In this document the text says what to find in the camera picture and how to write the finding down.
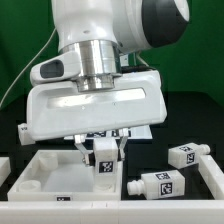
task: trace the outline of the sticker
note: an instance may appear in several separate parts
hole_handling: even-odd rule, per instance
[[[158,173],[158,174],[155,174],[155,175],[159,180],[169,180],[169,179],[171,179],[171,177],[169,176],[168,173]]]
[[[100,162],[99,163],[99,173],[113,173],[114,171],[114,162]]]
[[[100,131],[100,132],[95,132],[95,133],[89,133],[87,134],[86,138],[102,138],[106,137],[106,131]]]
[[[56,201],[72,201],[71,196],[56,196]]]
[[[173,183],[162,183],[160,184],[160,196],[161,197],[170,197],[173,194]]]
[[[187,154],[187,164],[192,164],[195,162],[195,153]]]
[[[189,148],[188,146],[183,146],[183,147],[180,147],[179,149],[183,150],[184,152],[190,152],[193,150],[192,148]]]

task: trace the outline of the black table surface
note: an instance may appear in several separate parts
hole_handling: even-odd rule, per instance
[[[145,200],[128,196],[127,182],[138,180],[143,173],[174,170],[168,165],[168,149],[194,142],[208,144],[211,155],[224,168],[224,108],[204,93],[171,92],[164,94],[168,116],[160,125],[151,126],[152,140],[128,140],[123,166],[122,200]],[[74,149],[62,139],[21,146],[17,125],[26,122],[26,96],[20,97],[0,112],[0,157],[9,157],[11,174],[0,187],[0,201],[39,149]],[[172,200],[212,200],[198,172],[198,165],[179,170],[185,177],[185,195]]]

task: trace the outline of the small white block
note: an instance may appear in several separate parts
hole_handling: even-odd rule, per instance
[[[8,157],[0,158],[0,187],[11,173],[10,162]]]
[[[199,172],[216,200],[224,199],[224,174],[211,156],[201,156]]]
[[[96,138],[93,143],[96,158],[94,191],[113,192],[118,171],[118,146],[114,138]]]
[[[182,169],[199,162],[200,155],[210,153],[208,145],[189,143],[169,149],[168,163],[177,169]]]
[[[185,178],[177,170],[142,174],[141,180],[128,183],[129,195],[144,194],[147,200],[184,195]]]
[[[19,140],[21,145],[32,145],[35,144],[35,141],[31,138],[27,124],[20,124],[18,125],[18,132],[19,132]]]

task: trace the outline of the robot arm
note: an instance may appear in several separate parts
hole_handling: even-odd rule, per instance
[[[163,122],[159,73],[122,75],[119,56],[175,43],[189,20],[187,1],[52,0],[52,6],[60,56],[31,71],[31,138]]]

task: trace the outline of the white plastic housing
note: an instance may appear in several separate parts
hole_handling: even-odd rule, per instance
[[[34,140],[162,123],[166,108],[158,71],[124,74],[115,88],[78,92],[76,83],[33,88],[27,103],[27,125]]]
[[[224,200],[224,174],[211,156],[201,156],[199,172],[216,200]]]
[[[126,54],[150,49],[142,25],[142,0],[112,0],[111,3],[119,50]]]
[[[0,187],[11,173],[10,161],[8,157],[0,157]]]
[[[63,63],[63,69],[64,69],[63,76],[52,77],[47,79],[43,78],[40,74],[41,66],[56,60],[61,61]],[[75,78],[80,74],[80,72],[81,72],[80,58],[75,51],[71,51],[34,66],[30,72],[30,81],[33,86],[49,82],[59,82],[62,80]]]
[[[111,0],[52,0],[59,50],[88,40],[117,42]]]
[[[147,200],[184,195],[185,178],[177,171],[142,174],[141,180],[129,182],[129,195],[144,194]]]
[[[199,162],[200,155],[210,153],[208,145],[189,143],[169,149],[168,163],[177,169],[188,167]]]

